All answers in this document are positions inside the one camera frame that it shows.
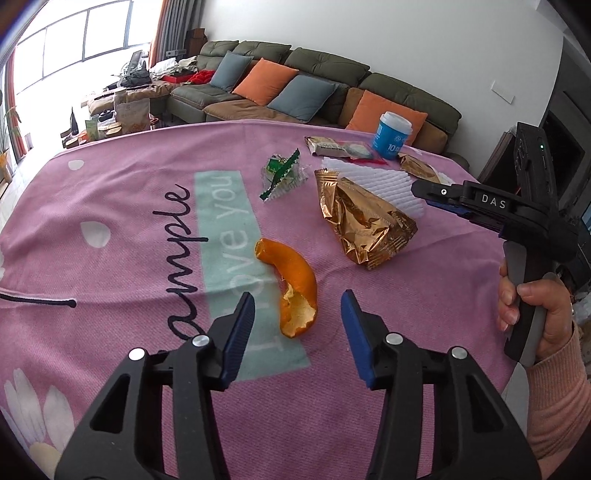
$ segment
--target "blue and white cup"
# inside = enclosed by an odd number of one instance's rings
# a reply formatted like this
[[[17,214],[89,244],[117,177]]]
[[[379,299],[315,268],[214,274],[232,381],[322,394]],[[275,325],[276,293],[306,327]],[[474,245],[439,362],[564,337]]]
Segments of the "blue and white cup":
[[[411,122],[403,116],[386,112],[379,118],[374,149],[386,160],[394,160],[411,133]]]

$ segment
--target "pink sleeve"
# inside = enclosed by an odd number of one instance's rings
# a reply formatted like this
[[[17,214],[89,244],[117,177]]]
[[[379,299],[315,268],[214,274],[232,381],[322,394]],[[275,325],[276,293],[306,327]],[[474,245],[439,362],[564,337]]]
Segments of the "pink sleeve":
[[[560,351],[527,369],[527,439],[537,459],[571,450],[591,421],[591,385],[574,329]]]

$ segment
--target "pink tablecloth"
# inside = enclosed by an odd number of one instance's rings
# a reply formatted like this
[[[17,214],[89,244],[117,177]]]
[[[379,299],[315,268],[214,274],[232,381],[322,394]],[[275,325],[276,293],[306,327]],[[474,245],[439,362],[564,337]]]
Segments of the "pink tablecloth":
[[[234,480],[364,478],[383,393],[366,390],[349,352],[339,314],[347,288],[424,348],[465,346],[504,387],[512,362],[494,326],[501,241],[427,207],[407,248],[364,270],[323,220],[313,178],[268,203],[258,197],[261,166],[273,153],[299,148],[303,164],[320,165],[305,135],[371,138],[262,121],[188,125],[64,152],[40,171],[0,235],[0,287],[76,299],[77,307],[0,300],[0,406],[35,461],[51,469],[130,349],[178,347],[195,332],[179,321],[191,318],[191,306],[207,329],[244,290],[257,301],[256,338],[239,381],[214,397]],[[422,156],[456,183],[471,179],[451,160]],[[294,247],[316,272],[319,315],[300,339],[279,334],[277,280],[252,252],[259,231]],[[197,236],[209,242],[179,240]],[[428,445],[430,397],[426,407]],[[167,442],[168,464],[170,450]]]

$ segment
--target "red box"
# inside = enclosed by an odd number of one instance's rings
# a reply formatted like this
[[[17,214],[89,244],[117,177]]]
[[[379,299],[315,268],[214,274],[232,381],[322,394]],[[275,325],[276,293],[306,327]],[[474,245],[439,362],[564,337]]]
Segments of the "red box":
[[[163,81],[168,83],[183,83],[189,80],[193,75],[185,75],[182,77],[171,77],[170,75],[164,75],[162,77]]]

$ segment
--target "light switch plate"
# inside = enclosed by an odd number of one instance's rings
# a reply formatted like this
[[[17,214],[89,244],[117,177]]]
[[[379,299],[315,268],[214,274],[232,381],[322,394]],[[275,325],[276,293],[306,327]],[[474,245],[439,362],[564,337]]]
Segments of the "light switch plate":
[[[509,89],[503,87],[497,80],[492,82],[491,90],[507,103],[513,103],[515,95],[513,95]]]

